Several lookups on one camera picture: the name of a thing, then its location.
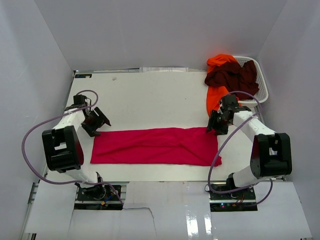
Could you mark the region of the magenta t shirt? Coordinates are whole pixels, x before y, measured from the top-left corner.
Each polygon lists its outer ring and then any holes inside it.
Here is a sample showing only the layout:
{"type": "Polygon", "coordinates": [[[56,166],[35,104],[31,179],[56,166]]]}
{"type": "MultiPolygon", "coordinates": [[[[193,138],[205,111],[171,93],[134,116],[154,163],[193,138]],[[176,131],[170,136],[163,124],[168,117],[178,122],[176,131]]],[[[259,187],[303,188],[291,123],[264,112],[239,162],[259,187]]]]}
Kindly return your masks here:
{"type": "Polygon", "coordinates": [[[164,164],[208,167],[218,138],[205,127],[104,131],[94,138],[91,164],[164,164]]]}

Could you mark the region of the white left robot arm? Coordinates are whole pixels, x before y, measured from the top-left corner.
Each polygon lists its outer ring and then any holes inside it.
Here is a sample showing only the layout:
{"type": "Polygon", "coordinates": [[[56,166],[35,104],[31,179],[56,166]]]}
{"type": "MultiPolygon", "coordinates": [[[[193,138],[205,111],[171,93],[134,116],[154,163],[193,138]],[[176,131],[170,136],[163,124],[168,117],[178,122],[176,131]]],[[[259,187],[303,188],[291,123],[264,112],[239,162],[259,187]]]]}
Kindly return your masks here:
{"type": "Polygon", "coordinates": [[[101,184],[100,174],[84,165],[85,156],[78,131],[84,130],[93,138],[101,135],[99,128],[111,123],[98,107],[86,108],[91,103],[85,95],[74,95],[73,104],[64,110],[67,115],[54,128],[42,132],[42,143],[48,168],[70,176],[84,194],[99,200],[105,196],[106,187],[101,184]]]}

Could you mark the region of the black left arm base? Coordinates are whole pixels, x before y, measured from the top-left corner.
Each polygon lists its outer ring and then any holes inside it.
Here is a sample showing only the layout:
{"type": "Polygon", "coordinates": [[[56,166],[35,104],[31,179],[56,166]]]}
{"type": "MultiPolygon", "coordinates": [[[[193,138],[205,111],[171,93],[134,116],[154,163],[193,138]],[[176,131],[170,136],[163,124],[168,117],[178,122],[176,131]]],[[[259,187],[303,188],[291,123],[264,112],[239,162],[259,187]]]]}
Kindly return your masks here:
{"type": "Polygon", "coordinates": [[[77,188],[74,209],[75,210],[92,210],[92,211],[121,211],[123,204],[119,201],[118,196],[123,201],[125,193],[124,186],[114,184],[112,189],[109,185],[91,187],[90,190],[77,188]]]}

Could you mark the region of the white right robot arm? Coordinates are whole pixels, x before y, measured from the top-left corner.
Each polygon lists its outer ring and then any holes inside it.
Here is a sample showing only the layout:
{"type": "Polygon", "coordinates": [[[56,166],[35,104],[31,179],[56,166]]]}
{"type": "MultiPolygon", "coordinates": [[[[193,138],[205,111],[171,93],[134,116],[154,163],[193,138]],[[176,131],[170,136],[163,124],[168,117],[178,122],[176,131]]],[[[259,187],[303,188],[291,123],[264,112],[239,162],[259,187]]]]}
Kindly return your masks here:
{"type": "Polygon", "coordinates": [[[226,194],[236,200],[244,190],[263,180],[287,176],[292,173],[291,140],[288,134],[276,132],[265,126],[247,106],[241,106],[234,92],[223,96],[219,101],[219,110],[212,110],[206,132],[226,135],[216,153],[217,156],[228,141],[242,131],[252,142],[248,166],[231,173],[223,188],[215,187],[211,177],[207,178],[206,189],[215,194],[226,194]]]}

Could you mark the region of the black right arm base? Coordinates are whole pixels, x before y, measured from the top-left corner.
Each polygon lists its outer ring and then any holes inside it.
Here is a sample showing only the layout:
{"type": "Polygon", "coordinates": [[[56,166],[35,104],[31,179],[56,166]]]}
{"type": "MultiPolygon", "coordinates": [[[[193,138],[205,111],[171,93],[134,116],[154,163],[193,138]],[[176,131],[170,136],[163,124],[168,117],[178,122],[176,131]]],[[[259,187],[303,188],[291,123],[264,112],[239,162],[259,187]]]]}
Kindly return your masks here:
{"type": "Polygon", "coordinates": [[[217,194],[210,191],[208,184],[204,190],[209,193],[209,205],[212,213],[224,212],[255,212],[256,194],[252,187],[237,192],[217,194]]]}

